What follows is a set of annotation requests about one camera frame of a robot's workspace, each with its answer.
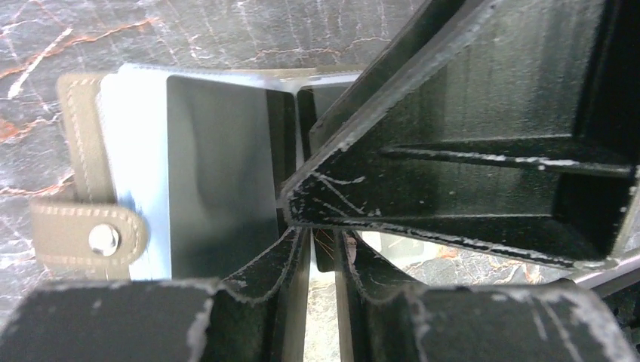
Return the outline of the grey card holder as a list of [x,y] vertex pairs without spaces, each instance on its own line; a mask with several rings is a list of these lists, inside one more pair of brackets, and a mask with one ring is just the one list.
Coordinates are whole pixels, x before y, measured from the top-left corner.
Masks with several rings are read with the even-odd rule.
[[61,75],[75,184],[30,203],[36,259],[102,280],[232,274],[280,238],[260,234],[274,192],[266,91],[348,88],[361,73],[126,63]]

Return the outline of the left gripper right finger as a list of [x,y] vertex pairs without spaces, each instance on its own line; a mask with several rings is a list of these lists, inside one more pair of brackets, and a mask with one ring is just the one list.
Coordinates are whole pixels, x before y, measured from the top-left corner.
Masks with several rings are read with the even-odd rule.
[[431,287],[355,232],[334,233],[344,361],[635,361],[603,299],[562,278],[538,285]]

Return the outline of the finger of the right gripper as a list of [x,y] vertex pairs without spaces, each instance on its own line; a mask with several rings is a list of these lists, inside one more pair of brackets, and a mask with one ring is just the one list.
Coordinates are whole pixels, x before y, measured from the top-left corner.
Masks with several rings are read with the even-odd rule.
[[317,152],[388,80],[463,7],[464,1],[426,1],[359,77],[309,129]]
[[464,1],[309,160],[346,229],[620,264],[639,213],[639,3]]

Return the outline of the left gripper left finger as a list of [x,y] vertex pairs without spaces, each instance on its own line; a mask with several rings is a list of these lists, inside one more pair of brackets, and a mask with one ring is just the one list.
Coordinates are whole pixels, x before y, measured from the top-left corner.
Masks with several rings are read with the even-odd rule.
[[309,231],[290,228],[224,279],[64,281],[29,294],[3,361],[300,361]]

